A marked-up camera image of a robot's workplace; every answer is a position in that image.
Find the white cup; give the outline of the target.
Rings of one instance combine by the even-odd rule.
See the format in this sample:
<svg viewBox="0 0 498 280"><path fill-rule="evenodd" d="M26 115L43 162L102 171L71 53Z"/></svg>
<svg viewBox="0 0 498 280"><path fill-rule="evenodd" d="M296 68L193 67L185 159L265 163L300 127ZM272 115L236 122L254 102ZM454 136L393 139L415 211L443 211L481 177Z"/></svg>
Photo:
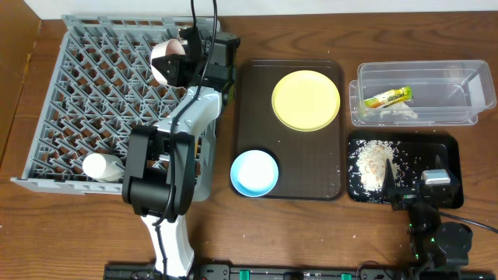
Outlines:
<svg viewBox="0 0 498 280"><path fill-rule="evenodd" d="M82 170L99 182L116 182L124 173L122 161L117 156L103 153L89 154L83 160Z"/></svg>

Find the green snack wrapper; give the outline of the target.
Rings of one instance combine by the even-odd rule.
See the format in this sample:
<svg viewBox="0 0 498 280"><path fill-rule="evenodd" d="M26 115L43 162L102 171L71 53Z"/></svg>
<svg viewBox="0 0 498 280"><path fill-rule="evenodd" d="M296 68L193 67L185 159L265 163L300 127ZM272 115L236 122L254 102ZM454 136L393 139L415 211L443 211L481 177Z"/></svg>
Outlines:
<svg viewBox="0 0 498 280"><path fill-rule="evenodd" d="M384 93L379 93L364 100L364 104L369 108L383 108L395 103L411 100L412 98L412 89L409 86L405 86L400 89L390 89Z"/></svg>

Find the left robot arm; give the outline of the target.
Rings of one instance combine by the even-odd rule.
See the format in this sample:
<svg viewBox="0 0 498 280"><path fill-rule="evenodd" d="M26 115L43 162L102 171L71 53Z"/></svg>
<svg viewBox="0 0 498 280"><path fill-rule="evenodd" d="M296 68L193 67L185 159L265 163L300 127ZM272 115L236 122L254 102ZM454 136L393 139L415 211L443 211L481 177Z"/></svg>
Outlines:
<svg viewBox="0 0 498 280"><path fill-rule="evenodd" d="M163 120L129 135L122 197L146 224L156 252L154 265L130 270L132 279L188 276L194 251L184 216L196 195L198 139L235 96L240 38L214 31L203 40L193 26L178 33L153 48L149 63L157 82L186 93Z"/></svg>

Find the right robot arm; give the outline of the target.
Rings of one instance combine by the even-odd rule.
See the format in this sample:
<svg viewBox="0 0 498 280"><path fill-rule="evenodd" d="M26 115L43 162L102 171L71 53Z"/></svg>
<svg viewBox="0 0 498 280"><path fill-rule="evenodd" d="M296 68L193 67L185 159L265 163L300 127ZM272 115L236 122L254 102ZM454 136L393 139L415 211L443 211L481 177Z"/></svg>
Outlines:
<svg viewBox="0 0 498 280"><path fill-rule="evenodd" d="M443 222L441 208L456 198L460 181L436 157L436 168L424 170L410 187L398 187L387 160L381 190L394 211L409 215L410 248L416 263L410 264L397 279L462 279L461 268L468 265L472 230L458 222Z"/></svg>

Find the light blue bowl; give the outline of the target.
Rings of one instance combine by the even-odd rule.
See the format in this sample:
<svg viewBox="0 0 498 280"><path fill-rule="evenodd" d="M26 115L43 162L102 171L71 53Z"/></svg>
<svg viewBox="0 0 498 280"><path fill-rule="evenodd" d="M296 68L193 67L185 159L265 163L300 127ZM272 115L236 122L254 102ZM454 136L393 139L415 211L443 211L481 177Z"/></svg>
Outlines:
<svg viewBox="0 0 498 280"><path fill-rule="evenodd" d="M275 159L261 150L241 153L230 167L230 181L241 195L258 198L267 195L277 184L279 168Z"/></svg>

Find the yellow round plate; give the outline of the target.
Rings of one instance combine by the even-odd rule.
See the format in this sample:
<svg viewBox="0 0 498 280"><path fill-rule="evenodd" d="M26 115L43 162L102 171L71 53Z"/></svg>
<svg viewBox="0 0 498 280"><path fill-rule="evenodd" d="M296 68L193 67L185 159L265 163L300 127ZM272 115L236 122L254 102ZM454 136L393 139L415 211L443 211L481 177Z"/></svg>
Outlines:
<svg viewBox="0 0 498 280"><path fill-rule="evenodd" d="M272 91L275 116L295 131L318 131L338 116L338 87L324 74L311 70L291 72Z"/></svg>

